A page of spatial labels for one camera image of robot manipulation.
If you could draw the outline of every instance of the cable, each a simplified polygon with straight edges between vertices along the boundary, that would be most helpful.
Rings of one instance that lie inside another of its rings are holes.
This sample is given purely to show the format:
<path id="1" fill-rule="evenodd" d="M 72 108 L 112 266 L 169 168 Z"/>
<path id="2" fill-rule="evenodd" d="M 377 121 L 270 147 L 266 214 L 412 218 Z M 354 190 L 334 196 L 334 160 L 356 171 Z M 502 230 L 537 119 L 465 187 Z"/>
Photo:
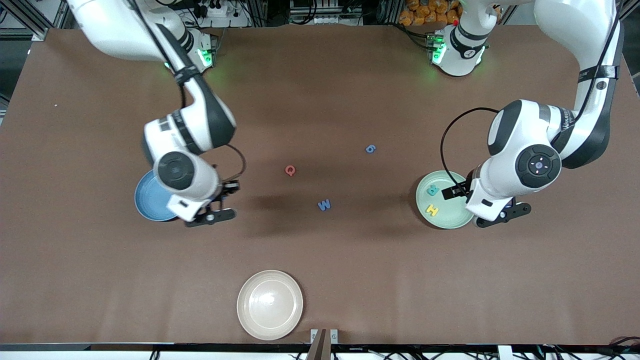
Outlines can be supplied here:
<path id="1" fill-rule="evenodd" d="M 393 355 L 400 355 L 400 357 L 402 357 L 404 360 L 409 360 L 406 358 L 406 356 L 402 355 L 399 352 L 390 352 L 389 355 L 385 356 L 385 358 L 382 360 L 390 360 Z"/>
<path id="2" fill-rule="evenodd" d="M 417 38 L 427 38 L 426 34 L 414 33 L 413 31 L 407 29 L 402 24 L 396 24 L 395 22 L 386 22 L 383 25 L 391 25 L 391 26 L 395 27 L 396 29 L 402 31 L 403 33 L 405 33 L 407 35 L 415 36 Z"/>
<path id="3" fill-rule="evenodd" d="M 242 160 L 242 169 L 240 170 L 240 172 L 238 172 L 236 175 L 233 175 L 231 177 L 228 177 L 224 180 L 222 180 L 222 183 L 226 183 L 227 181 L 231 181 L 231 180 L 235 180 L 238 177 L 240 177 L 240 175 L 242 175 L 244 173 L 244 171 L 246 170 L 246 158 L 244 157 L 244 154 L 238 150 L 237 147 L 231 145 L 231 144 L 227 144 L 226 146 L 230 147 L 231 149 L 233 149 L 239 156 L 240 156 L 240 160 Z"/>
<path id="4" fill-rule="evenodd" d="M 604 44 L 604 48 L 602 49 L 602 53 L 600 54 L 600 58 L 598 59 L 598 63 L 596 64 L 596 73 L 598 72 L 598 68 L 602 66 L 602 62 L 604 61 L 604 56 L 607 54 L 607 51 L 609 50 L 609 45 L 611 44 L 611 40 L 613 39 L 613 34 L 616 32 L 616 27 L 618 26 L 618 22 L 620 21 L 620 10 L 622 7 L 622 0 L 618 3 L 618 7 L 616 8 L 616 15 L 615 15 L 615 19 L 613 20 L 613 25 L 611 26 L 611 29 L 609 30 L 609 36 L 607 37 L 607 41 Z M 567 127 L 566 129 L 561 129 L 560 132 L 554 137 L 553 140 L 551 140 L 551 144 L 553 145 L 553 143 L 556 142 L 556 140 L 560 137 L 560 134 L 568 129 L 570 129 L 572 126 L 575 125 L 576 122 L 578 122 L 578 120 L 580 120 L 580 117 L 582 116 L 582 113 L 584 113 L 584 109 L 586 109 L 587 107 L 587 102 L 589 102 L 589 96 L 591 96 L 591 92 L 593 91 L 593 85 L 596 82 L 596 77 L 594 75 L 594 77 L 591 79 L 591 82 L 589 83 L 589 89 L 587 90 L 587 94 L 584 96 L 584 100 L 582 102 L 582 106 L 580 107 L 580 111 L 578 111 L 578 115 L 575 117 L 575 120 L 573 121 L 573 124 L 569 127 Z"/>
<path id="5" fill-rule="evenodd" d="M 136 13 L 136 15 L 140 18 L 140 21 L 142 21 L 142 24 L 147 29 L 147 31 L 149 33 L 149 36 L 151 36 L 151 40 L 153 40 L 153 42 L 156 45 L 156 47 L 157 47 L 158 51 L 160 52 L 160 54 L 162 54 L 163 58 L 166 60 L 166 63 L 169 64 L 169 68 L 175 74 L 176 73 L 175 67 L 173 67 L 173 64 L 171 63 L 171 60 L 169 60 L 169 56 L 166 54 L 166 51 L 164 51 L 162 45 L 160 45 L 160 40 L 158 40 L 158 38 L 156 37 L 156 34 L 154 34 L 154 32 L 151 30 L 151 27 L 149 27 L 149 24 L 147 24 L 147 21 L 145 20 L 144 16 L 142 16 L 142 12 L 140 11 L 140 7 L 138 6 L 138 4 L 136 4 L 135 0 L 127 0 L 127 1 L 129 2 L 129 5 L 133 9 L 133 12 Z M 184 93 L 184 86 L 178 84 L 178 88 L 180 89 L 180 99 L 181 99 L 181 102 L 182 102 L 182 107 L 185 107 L 185 105 L 186 105 L 186 95 Z"/>
<path id="6" fill-rule="evenodd" d="M 627 336 L 626 338 L 622 338 L 618 341 L 615 341 L 614 343 L 609 344 L 609 346 L 620 345 L 622 343 L 626 343 L 629 340 L 640 340 L 640 336 Z"/>
<path id="7" fill-rule="evenodd" d="M 417 38 L 422 38 L 422 39 L 427 39 L 427 34 L 418 34 L 418 33 L 414 33 L 413 31 L 408 30 L 404 25 L 402 24 L 396 24 L 395 22 L 386 22 L 384 23 L 384 25 L 391 25 L 394 28 L 402 31 L 403 33 L 406 34 L 406 36 L 409 37 L 409 39 L 411 39 L 411 41 L 417 45 L 418 47 L 420 47 L 421 49 L 425 49 L 425 50 L 432 50 L 435 51 L 438 48 L 435 46 L 426 46 L 426 45 L 422 45 L 420 44 L 416 39 L 414 39 L 413 37 L 417 37 Z"/>
<path id="8" fill-rule="evenodd" d="M 158 360 L 160 359 L 160 350 L 151 351 L 151 356 L 149 356 L 149 360 Z"/>
<path id="9" fill-rule="evenodd" d="M 248 19 L 249 17 L 251 17 L 251 19 L 253 20 L 253 27 L 254 27 L 254 28 L 255 28 L 255 23 L 256 23 L 256 22 L 257 22 L 258 24 L 261 24 L 259 21 L 256 21 L 256 19 L 262 20 L 262 21 L 264 21 L 264 22 L 266 22 L 266 21 L 267 21 L 267 19 L 263 19 L 263 18 L 261 18 L 261 17 L 255 17 L 255 16 L 253 16 L 253 14 L 251 14 L 251 13 L 249 12 L 249 10 L 247 10 L 247 8 L 244 6 L 244 3 L 243 3 L 242 1 L 238 1 L 238 2 L 240 3 L 240 6 L 242 7 L 243 11 L 245 12 L 245 14 L 246 14 L 246 16 L 247 16 L 247 19 Z"/>
<path id="10" fill-rule="evenodd" d="M 444 352 L 439 353 L 438 355 L 434 356 L 431 358 L 431 360 L 436 360 L 437 358 L 439 358 L 441 355 L 444 355 Z"/>
<path id="11" fill-rule="evenodd" d="M 552 347 L 552 348 L 554 349 L 554 352 L 556 353 L 556 360 L 564 360 L 564 358 L 560 354 L 560 351 L 558 351 L 557 347 Z"/>
<path id="12" fill-rule="evenodd" d="M 2 23 L 4 22 L 4 20 L 6 19 L 6 14 L 8 14 L 8 13 L 9 13 L 9 11 L 8 11 L 8 10 L 5 10 L 5 9 L 2 9 L 2 8 L 0 8 L 0 10 L 2 10 L 2 11 L 0 12 L 0 15 L 2 15 L 2 13 L 4 13 L 4 16 L 3 16 L 2 20 L 0 20 L 0 24 L 2 24 Z"/>
<path id="13" fill-rule="evenodd" d="M 316 17 L 317 10 L 318 10 L 317 0 L 313 0 L 313 3 L 309 5 L 309 14 L 305 17 L 305 19 L 302 20 L 302 22 L 295 22 L 292 20 L 291 23 L 295 25 L 308 24 L 311 20 L 313 20 Z"/>
<path id="14" fill-rule="evenodd" d="M 453 183 L 458 187 L 458 189 L 465 194 L 465 196 L 467 198 L 469 198 L 469 194 L 462 188 L 462 186 L 460 186 L 460 184 L 458 184 L 458 182 L 453 178 L 453 175 L 451 175 L 451 172 L 449 171 L 449 168 L 447 168 L 447 164 L 444 161 L 444 139 L 447 136 L 447 133 L 449 132 L 449 129 L 453 126 L 453 124 L 455 124 L 459 119 L 461 119 L 463 116 L 465 116 L 466 114 L 472 113 L 474 111 L 478 111 L 478 110 L 484 110 L 484 111 L 490 111 L 492 113 L 499 113 L 500 111 L 496 110 L 496 109 L 491 109 L 491 108 L 484 108 L 484 107 L 480 107 L 480 108 L 473 108 L 471 110 L 467 110 L 465 112 L 463 112 L 462 114 L 458 115 L 458 117 L 456 117 L 455 119 L 453 119 L 453 121 L 451 123 L 449 123 L 449 126 L 447 126 L 447 128 L 445 129 L 444 133 L 442 133 L 442 139 L 440 141 L 440 159 L 442 160 L 442 166 L 444 167 L 444 170 L 447 172 L 447 175 L 449 175 L 449 177 L 451 178 L 451 181 L 453 181 Z"/>
<path id="15" fill-rule="evenodd" d="M 562 351 L 562 352 L 566 352 L 567 354 L 569 354 L 569 356 L 571 356 L 572 358 L 574 358 L 575 360 L 582 360 L 579 356 L 576 356 L 573 352 L 567 351 L 561 347 L 559 347 L 558 345 L 556 345 L 556 347 Z"/>
<path id="16" fill-rule="evenodd" d="M 191 8 L 189 6 L 187 6 L 187 10 L 189 10 L 189 13 L 191 14 L 191 17 L 193 18 L 193 21 L 196 24 L 196 27 L 198 28 L 198 30 L 202 29 L 200 27 L 200 22 L 198 21 L 198 18 L 196 17 L 196 15 L 193 13 L 193 11 L 191 11 Z"/>

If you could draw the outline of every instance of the brown tabletop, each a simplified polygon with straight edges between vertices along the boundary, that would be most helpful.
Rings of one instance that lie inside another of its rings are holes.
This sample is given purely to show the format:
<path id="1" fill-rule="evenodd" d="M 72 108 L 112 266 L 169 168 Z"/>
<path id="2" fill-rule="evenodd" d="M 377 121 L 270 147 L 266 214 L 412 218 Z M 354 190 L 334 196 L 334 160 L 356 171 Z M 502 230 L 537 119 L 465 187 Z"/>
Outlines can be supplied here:
<path id="1" fill-rule="evenodd" d="M 305 297 L 281 342 L 322 327 L 344 343 L 639 333 L 640 101 L 626 67 L 607 152 L 524 198 L 530 215 L 443 231 L 412 209 L 456 115 L 518 98 L 573 106 L 568 51 L 533 26 L 498 27 L 490 42 L 473 74 L 451 78 L 394 28 L 229 30 L 205 77 L 236 116 L 248 170 L 227 202 L 235 220 L 187 229 L 145 220 L 133 202 L 149 170 L 142 127 L 179 106 L 169 72 L 50 30 L 0 127 L 0 341 L 258 342 L 236 298 L 265 269 L 291 274 Z M 450 132 L 452 170 L 488 157 L 491 119 L 471 114 Z M 227 148 L 204 158 L 222 176 L 240 165 Z"/>

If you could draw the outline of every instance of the blue plate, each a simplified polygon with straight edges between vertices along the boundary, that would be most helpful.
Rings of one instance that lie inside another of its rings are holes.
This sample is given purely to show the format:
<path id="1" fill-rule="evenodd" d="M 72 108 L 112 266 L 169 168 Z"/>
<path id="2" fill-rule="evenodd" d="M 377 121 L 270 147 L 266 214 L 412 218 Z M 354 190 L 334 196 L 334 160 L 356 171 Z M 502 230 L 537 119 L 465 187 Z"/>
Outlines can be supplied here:
<path id="1" fill-rule="evenodd" d="M 151 221 L 168 221 L 175 214 L 166 207 L 171 193 L 158 182 L 154 171 L 147 172 L 136 186 L 136 209 Z"/>

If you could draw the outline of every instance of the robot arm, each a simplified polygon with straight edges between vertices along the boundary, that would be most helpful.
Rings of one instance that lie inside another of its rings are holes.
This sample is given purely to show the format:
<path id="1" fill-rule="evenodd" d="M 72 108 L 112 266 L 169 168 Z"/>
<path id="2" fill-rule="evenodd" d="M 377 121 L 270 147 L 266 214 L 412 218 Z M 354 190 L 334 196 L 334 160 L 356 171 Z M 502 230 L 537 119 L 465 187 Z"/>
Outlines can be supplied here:
<path id="1" fill-rule="evenodd" d="M 515 196 L 548 187 L 561 167 L 596 160 L 609 142 L 623 40 L 615 2 L 536 0 L 534 9 L 540 28 L 578 60 L 575 108 L 517 100 L 498 112 L 487 141 L 491 158 L 470 173 L 464 184 L 467 194 L 448 193 L 467 195 L 466 208 L 480 218 L 477 224 L 504 222 L 497 218 Z"/>
<path id="2" fill-rule="evenodd" d="M 221 195 L 224 187 L 215 169 L 199 155 L 228 144 L 236 122 L 177 40 L 186 31 L 184 26 L 182 32 L 175 26 L 177 15 L 165 6 L 151 8 L 133 1 L 69 3 L 81 29 L 99 50 L 123 59 L 166 61 L 180 88 L 191 94 L 193 104 L 146 124 L 142 139 L 154 174 L 173 193 L 167 207 L 191 222 L 201 208 Z"/>
<path id="3" fill-rule="evenodd" d="M 503 5 L 520 5 L 534 0 L 502 0 Z M 469 74 L 482 60 L 486 39 L 497 21 L 493 9 L 495 0 L 461 1 L 464 12 L 458 25 L 448 25 L 436 31 L 442 42 L 434 43 L 439 49 L 431 55 L 434 65 L 452 76 Z"/>
<path id="4" fill-rule="evenodd" d="M 125 60 L 165 61 L 127 0 L 68 0 L 79 27 L 98 50 Z M 212 65 L 211 35 L 187 29 L 178 14 L 155 0 L 137 0 L 150 24 L 162 24 L 178 39 L 200 72 Z"/>

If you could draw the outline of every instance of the white plate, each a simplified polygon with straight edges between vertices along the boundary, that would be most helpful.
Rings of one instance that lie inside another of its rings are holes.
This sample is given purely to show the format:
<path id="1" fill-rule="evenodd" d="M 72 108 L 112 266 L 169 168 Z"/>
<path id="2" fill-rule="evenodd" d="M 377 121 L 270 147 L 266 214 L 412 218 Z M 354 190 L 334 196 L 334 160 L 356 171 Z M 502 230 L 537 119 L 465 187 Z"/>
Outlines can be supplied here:
<path id="1" fill-rule="evenodd" d="M 251 276 L 240 289 L 237 302 L 240 324 L 260 340 L 289 334 L 302 316 L 302 291 L 286 273 L 265 270 Z"/>

